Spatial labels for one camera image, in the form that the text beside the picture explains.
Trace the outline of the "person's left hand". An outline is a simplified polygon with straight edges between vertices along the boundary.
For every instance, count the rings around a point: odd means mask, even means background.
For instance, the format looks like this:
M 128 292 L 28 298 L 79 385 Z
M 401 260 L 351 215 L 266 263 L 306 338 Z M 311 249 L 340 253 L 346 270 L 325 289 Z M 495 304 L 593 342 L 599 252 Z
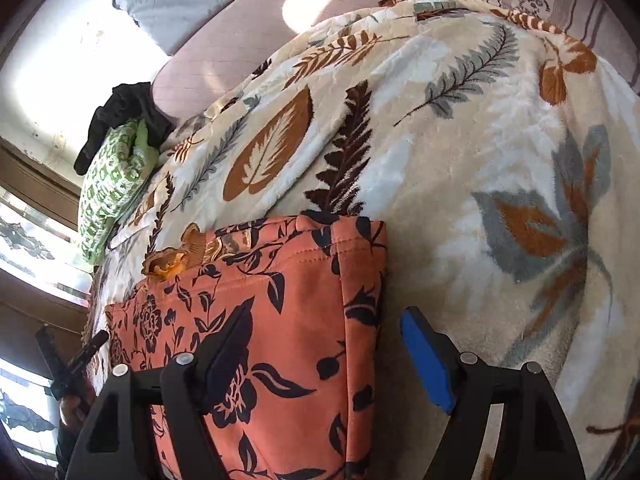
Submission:
M 96 394 L 93 391 L 89 391 L 82 400 L 91 408 L 96 400 Z M 86 415 L 80 409 L 82 400 L 78 398 L 78 396 L 64 396 L 60 402 L 61 427 L 68 430 L 74 436 L 78 436 L 81 432 L 86 418 Z

